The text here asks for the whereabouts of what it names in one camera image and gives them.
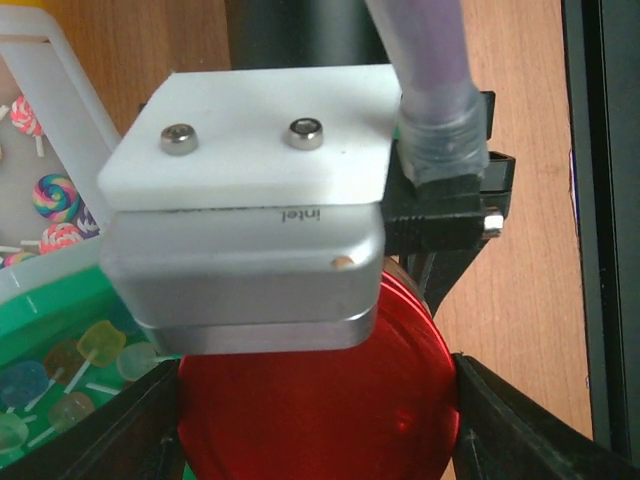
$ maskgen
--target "wood grain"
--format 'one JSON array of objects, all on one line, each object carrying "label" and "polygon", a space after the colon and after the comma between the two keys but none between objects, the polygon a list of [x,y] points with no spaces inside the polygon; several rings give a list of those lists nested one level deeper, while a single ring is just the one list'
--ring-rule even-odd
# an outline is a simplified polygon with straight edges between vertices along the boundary
[{"label": "wood grain", "polygon": [[[518,167],[504,235],[436,323],[453,351],[589,435],[560,2],[463,4],[474,78],[498,94],[491,147]],[[229,66],[222,0],[51,0],[51,11],[121,131],[169,72]]]}]

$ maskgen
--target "black frame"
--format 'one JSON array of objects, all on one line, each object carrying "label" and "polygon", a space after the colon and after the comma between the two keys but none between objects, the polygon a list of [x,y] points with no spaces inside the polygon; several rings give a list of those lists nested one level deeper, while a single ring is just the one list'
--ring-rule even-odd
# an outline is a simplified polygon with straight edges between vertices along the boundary
[{"label": "black frame", "polygon": [[563,20],[594,437],[640,465],[640,3]]}]

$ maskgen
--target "yellow object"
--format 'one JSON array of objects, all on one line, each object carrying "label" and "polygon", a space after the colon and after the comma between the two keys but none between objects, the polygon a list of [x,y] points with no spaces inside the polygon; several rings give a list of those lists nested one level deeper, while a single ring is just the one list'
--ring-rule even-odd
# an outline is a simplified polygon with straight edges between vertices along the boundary
[{"label": "yellow object", "polygon": [[23,7],[44,8],[44,0],[0,0],[0,5],[21,5]]}]

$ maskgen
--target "red object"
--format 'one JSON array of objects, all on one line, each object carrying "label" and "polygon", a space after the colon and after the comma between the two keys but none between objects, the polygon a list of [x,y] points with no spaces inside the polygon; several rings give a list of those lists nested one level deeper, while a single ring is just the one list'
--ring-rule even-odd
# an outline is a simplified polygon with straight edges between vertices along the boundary
[{"label": "red object", "polygon": [[357,347],[185,357],[179,376],[178,431],[199,480],[436,480],[458,431],[449,350],[387,273]]}]

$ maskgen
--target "plastic container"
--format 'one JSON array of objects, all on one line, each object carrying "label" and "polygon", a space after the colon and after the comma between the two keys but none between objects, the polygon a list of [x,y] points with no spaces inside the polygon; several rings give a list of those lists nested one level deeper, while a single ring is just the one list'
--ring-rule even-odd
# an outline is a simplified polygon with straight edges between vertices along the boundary
[{"label": "plastic container", "polygon": [[[10,114],[0,122],[0,245],[19,247],[21,240],[39,240],[51,225],[31,201],[35,183],[50,173],[68,175],[98,225],[108,221],[96,178],[120,138],[57,23],[44,10],[14,5],[42,2],[0,0],[0,105],[10,108],[24,95],[45,134],[39,158],[34,138],[18,131]],[[0,375],[24,360],[43,362],[61,341],[78,340],[104,319],[132,327],[127,344],[144,341],[97,267],[99,249],[95,237],[0,269]],[[88,390],[87,382],[125,387],[115,362],[90,367],[74,391],[88,395],[96,408],[112,396]],[[20,418],[36,418],[21,447],[0,453],[0,469],[28,454],[26,445],[49,427],[48,411],[63,389],[54,383],[28,413],[15,409]],[[0,416],[6,408],[0,400]]]}]

